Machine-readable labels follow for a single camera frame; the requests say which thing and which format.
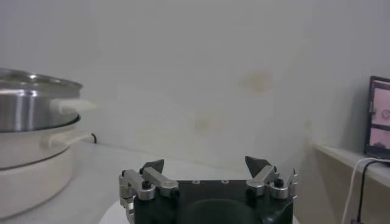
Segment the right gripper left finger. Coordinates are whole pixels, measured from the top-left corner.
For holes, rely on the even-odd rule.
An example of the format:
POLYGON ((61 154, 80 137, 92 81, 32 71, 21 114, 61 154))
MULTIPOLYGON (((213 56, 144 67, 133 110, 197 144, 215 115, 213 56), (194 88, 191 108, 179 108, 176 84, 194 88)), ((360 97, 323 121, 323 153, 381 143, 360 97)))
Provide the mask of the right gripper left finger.
POLYGON ((163 197, 172 198, 179 191, 179 183, 162 174, 164 160, 147 162, 139 171, 123 170, 119 176, 119 196, 123 200, 137 197, 141 201, 153 200, 156 190, 163 197))

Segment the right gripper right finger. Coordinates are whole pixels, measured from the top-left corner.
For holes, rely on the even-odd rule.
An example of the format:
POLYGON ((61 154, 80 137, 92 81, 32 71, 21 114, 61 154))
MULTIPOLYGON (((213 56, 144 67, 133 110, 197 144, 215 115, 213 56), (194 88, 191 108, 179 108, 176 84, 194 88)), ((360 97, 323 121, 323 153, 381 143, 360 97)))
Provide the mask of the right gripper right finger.
POLYGON ((299 174, 296 169, 293 169, 291 175, 284 180, 280 177, 277 168, 265 159, 245 156, 245 162, 252 176, 246 181, 246 186, 256 197, 263 196, 266 191, 269 192, 270 197, 277 200, 297 197, 299 174))

